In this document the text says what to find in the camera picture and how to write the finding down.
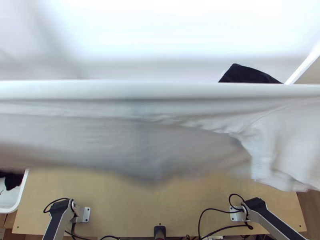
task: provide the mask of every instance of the wooden surface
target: wooden surface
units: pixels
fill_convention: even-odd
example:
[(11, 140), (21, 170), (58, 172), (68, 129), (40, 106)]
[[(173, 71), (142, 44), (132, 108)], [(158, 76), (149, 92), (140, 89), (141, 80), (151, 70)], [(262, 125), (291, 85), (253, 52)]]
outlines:
[(17, 211), (9, 213), (7, 215), (6, 222), (4, 223), (5, 228), (13, 228), (16, 215), (17, 215)]
[[(76, 233), (82, 236), (153, 236), (153, 227), (159, 223), (166, 226), (168, 236), (197, 236), (200, 213), (205, 208), (228, 210), (231, 193), (238, 193), (244, 199), (259, 196), (291, 227), (306, 230), (296, 193), (282, 192), (251, 180), (211, 174), (155, 186), (105, 172), (56, 168), (30, 171), (13, 231), (43, 234), (50, 219), (49, 214), (42, 213), (44, 207), (57, 198), (68, 197), (81, 206), (91, 207), (89, 223), (76, 225)], [(235, 205), (240, 202), (237, 197), (233, 199)], [(229, 214), (207, 211), (201, 221), (201, 235), (229, 225), (235, 225)], [(220, 234), (266, 233), (260, 225), (252, 225), (253, 230), (231, 228)]]
[(312, 240), (320, 240), (320, 192), (298, 192), (307, 232), (305, 237)]

